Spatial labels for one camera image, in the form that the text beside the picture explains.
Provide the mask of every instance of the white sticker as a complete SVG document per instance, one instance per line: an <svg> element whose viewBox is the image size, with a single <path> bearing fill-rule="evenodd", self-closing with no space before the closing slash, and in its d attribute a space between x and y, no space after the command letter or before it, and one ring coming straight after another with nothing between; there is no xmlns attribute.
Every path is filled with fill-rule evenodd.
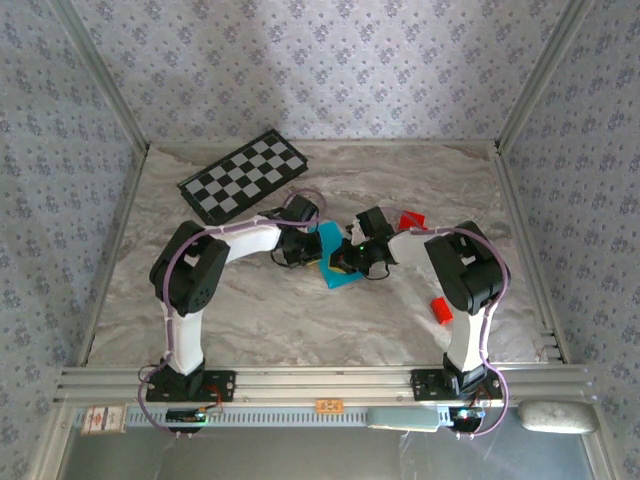
<svg viewBox="0 0 640 480"><path fill-rule="evenodd" d="M126 429L127 406L89 407L82 424L82 435L103 433L124 433Z"/></svg>

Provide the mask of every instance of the metal bracket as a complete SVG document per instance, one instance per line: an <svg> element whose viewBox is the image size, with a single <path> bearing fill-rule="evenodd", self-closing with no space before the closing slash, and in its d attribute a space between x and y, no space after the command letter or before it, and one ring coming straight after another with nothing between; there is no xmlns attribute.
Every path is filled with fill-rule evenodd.
<svg viewBox="0 0 640 480"><path fill-rule="evenodd" d="M192 395L189 395L185 389L174 388L170 382L154 383L154 377L151 378L147 388L147 402L233 402L236 388L236 372L233 370L204 370L202 384Z"/></svg>
<svg viewBox="0 0 640 480"><path fill-rule="evenodd" d="M416 402L442 401L454 398L446 386L444 369L429 368L411 370L411 389ZM498 376L489 370L487 376L475 387L478 400L502 400Z"/></svg>

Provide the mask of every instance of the orange label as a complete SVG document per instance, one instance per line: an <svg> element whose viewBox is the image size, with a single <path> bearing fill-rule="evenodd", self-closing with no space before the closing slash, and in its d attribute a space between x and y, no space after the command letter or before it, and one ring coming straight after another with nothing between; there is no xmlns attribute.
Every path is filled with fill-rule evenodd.
<svg viewBox="0 0 640 480"><path fill-rule="evenodd" d="M316 413L344 413L344 401L340 400L339 398L324 398L321 400L316 400Z"/></svg>

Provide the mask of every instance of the blue block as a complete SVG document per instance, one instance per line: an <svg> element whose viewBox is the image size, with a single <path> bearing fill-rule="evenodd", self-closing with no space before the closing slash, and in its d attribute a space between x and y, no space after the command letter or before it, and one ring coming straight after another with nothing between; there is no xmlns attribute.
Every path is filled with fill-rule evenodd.
<svg viewBox="0 0 640 480"><path fill-rule="evenodd" d="M323 223L318 227L320 239L322 240L322 260L318 262L322 276L327 282L329 288L337 288L347 283L355 282L364 278L360 272L356 273L338 273L329 269L329 258L340 245L342 245L342 232L336 222Z"/></svg>

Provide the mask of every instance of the marble surface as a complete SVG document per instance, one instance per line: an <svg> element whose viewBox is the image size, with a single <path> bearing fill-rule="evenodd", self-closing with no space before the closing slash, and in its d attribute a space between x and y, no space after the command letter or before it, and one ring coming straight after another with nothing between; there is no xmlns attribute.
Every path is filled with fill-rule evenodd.
<svg viewBox="0 0 640 480"><path fill-rule="evenodd" d="M474 220L500 250L513 280L489 339L493 361L539 362L544 352L515 242L492 165L479 152L444 146L302 144L309 171L239 219L280 205L292 190L313 187L340 225L374 205L423 212L429 226ZM95 332L89 365L143 365L163 352L159 302L148 273L177 226L201 223L176 184L229 149L152 147ZM451 338L429 302L435 274L395 266L384 281L329 290L317 268L288 270L268 254L228 264L204 314L210 365L438 364Z"/></svg>

